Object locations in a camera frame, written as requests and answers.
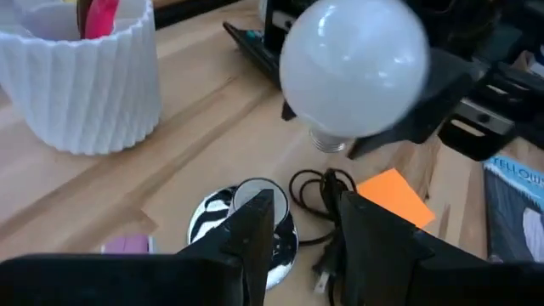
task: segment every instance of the book cover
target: book cover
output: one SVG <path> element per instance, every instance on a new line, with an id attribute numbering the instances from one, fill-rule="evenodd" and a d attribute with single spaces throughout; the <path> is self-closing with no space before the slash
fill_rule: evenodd
<path id="1" fill-rule="evenodd" d="M 544 174 L 506 156 L 484 162 L 489 260 L 544 262 Z"/>

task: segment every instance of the cable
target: cable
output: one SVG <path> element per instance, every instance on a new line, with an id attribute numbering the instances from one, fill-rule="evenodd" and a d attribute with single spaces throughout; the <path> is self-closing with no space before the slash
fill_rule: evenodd
<path id="1" fill-rule="evenodd" d="M 303 174 L 313 174 L 316 178 L 310 178 L 306 180 L 298 190 L 298 196 L 294 192 L 295 181 Z M 344 180 L 337 177 L 337 174 L 341 174 Z M 311 184 L 319 184 L 321 199 L 325 206 L 325 210 L 319 210 L 309 207 L 304 200 L 304 190 Z M 292 201 L 305 212 L 308 212 L 317 218 L 332 221 L 334 223 L 334 229 L 322 237 L 318 237 L 311 240 L 300 241 L 298 245 L 300 247 L 308 247 L 318 245 L 325 241 L 331 240 L 328 245 L 325 246 L 323 255 L 320 260 L 312 267 L 312 269 L 320 277 L 315 285 L 315 292 L 324 293 L 328 284 L 328 298 L 329 304 L 334 306 L 334 286 L 335 280 L 338 276 L 343 275 L 345 270 L 345 243 L 343 240 L 343 232 L 340 221 L 340 212 L 338 210 L 338 201 L 340 195 L 346 190 L 357 189 L 353 178 L 341 169 L 329 168 L 325 173 L 319 171 L 304 169 L 295 173 L 291 181 L 289 181 L 289 195 Z"/>
<path id="2" fill-rule="evenodd" d="M 349 185 L 351 187 L 351 190 L 356 190 L 357 189 L 355 181 L 345 171 L 343 171 L 341 169 L 330 168 L 330 169 L 327 170 L 326 173 L 332 174 L 335 177 L 336 177 L 335 174 L 337 174 L 337 173 L 342 174 L 348 180 Z M 311 178 L 311 179 L 306 180 L 300 186 L 300 189 L 298 190 L 298 196 L 296 196 L 295 192 L 294 192 L 294 183 L 297 180 L 297 178 L 299 176 L 303 175 L 303 174 L 313 174 L 314 176 L 317 176 L 318 178 Z M 330 199 L 332 196 L 339 196 L 339 195 L 328 195 L 326 193 L 327 190 L 325 188 L 326 187 L 325 178 L 326 178 L 325 174 L 321 173 L 319 171 L 315 171 L 315 170 L 312 170 L 312 169 L 301 170 L 301 171 L 295 173 L 292 176 L 291 180 L 289 181 L 289 195 L 291 196 L 292 201 L 297 206 L 302 208 L 304 211 L 306 211 L 308 213 L 311 213 L 312 215 L 316 216 L 317 218 L 321 218 L 321 219 L 324 219 L 324 220 L 329 220 L 329 221 L 334 222 L 335 225 L 339 225 L 340 224 L 340 219 L 339 219 L 339 215 L 338 215 L 338 212 L 337 212 L 337 208 L 335 207 L 336 204 L 328 202 L 328 199 Z M 337 181 L 338 187 L 339 187 L 339 189 L 341 191 L 350 190 L 348 185 L 345 182 L 343 182 L 342 180 L 337 179 L 336 181 Z M 307 188 L 310 184 L 315 184 L 315 183 L 318 183 L 320 185 L 320 194 L 321 194 L 321 198 L 323 199 L 323 202 L 325 204 L 325 208 L 327 209 L 326 212 L 323 212 L 323 211 L 321 211 L 319 209 L 309 207 L 306 204 L 306 201 L 304 200 L 303 193 L 304 193 L 305 188 Z M 311 240 L 307 240 L 307 241 L 300 241 L 298 243 L 298 245 L 301 246 L 301 247 L 308 247 L 308 246 L 318 245 L 320 243 L 323 243 L 325 241 L 330 240 L 334 236 L 336 230 L 337 230 L 337 227 L 335 226 L 335 229 L 333 229 L 330 233 L 328 233 L 326 235 L 323 235 L 322 237 L 319 237 L 319 238 L 316 238 L 316 239 L 311 239 Z"/>

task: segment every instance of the bulb base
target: bulb base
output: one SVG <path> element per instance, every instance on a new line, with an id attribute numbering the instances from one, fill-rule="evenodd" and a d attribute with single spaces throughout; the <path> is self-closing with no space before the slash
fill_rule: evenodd
<path id="1" fill-rule="evenodd" d="M 315 147 L 321 152 L 337 153 L 346 148 L 346 142 L 349 139 L 337 136 L 331 136 L 316 129 L 310 129 L 309 135 Z"/>

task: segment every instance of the orange sticky note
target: orange sticky note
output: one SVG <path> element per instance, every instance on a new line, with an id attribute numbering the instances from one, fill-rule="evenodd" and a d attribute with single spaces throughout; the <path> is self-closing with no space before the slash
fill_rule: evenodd
<path id="1" fill-rule="evenodd" d="M 418 228 L 434 220 L 434 213 L 396 169 L 390 169 L 359 184 L 357 192 Z"/>

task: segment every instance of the white ribbed container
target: white ribbed container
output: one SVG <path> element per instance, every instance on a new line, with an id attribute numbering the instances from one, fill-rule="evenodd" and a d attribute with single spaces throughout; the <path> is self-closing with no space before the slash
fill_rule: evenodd
<path id="1" fill-rule="evenodd" d="M 162 109 L 151 1 L 121 0 L 114 33 L 96 40 L 77 40 L 74 3 L 40 9 L 23 19 L 37 37 L 0 32 L 0 85 L 31 130 L 85 155 L 144 139 Z"/>

